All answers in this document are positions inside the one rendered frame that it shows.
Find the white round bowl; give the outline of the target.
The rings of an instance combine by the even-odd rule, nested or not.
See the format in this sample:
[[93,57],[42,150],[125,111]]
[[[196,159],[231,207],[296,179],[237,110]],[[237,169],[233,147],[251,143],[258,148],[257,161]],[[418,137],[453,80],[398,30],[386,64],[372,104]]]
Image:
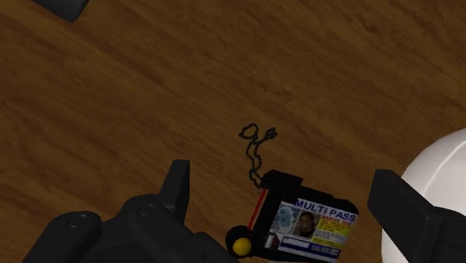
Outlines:
[[[435,141],[400,176],[432,205],[466,216],[466,128]],[[382,229],[382,263],[408,263]]]

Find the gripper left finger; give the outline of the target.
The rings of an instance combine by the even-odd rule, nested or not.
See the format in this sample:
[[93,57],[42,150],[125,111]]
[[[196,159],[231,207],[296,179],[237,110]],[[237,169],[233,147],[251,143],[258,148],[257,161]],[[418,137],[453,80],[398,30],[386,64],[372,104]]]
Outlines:
[[184,219],[190,198],[190,162],[174,160],[160,191],[128,199],[103,221],[91,211],[51,220],[22,263],[239,263]]

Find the dark grey block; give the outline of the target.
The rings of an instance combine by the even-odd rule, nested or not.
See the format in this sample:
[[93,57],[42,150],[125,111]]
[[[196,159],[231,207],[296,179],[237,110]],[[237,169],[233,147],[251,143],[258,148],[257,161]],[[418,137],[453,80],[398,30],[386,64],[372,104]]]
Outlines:
[[89,0],[32,0],[34,3],[44,7],[49,12],[66,20],[67,22],[75,22]]

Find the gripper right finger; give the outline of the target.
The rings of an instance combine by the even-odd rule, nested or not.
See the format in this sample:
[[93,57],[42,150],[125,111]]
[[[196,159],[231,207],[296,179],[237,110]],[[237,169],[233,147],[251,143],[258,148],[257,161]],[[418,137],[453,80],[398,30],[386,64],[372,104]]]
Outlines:
[[432,205],[394,171],[375,171],[367,207],[408,263],[466,263],[466,216]]

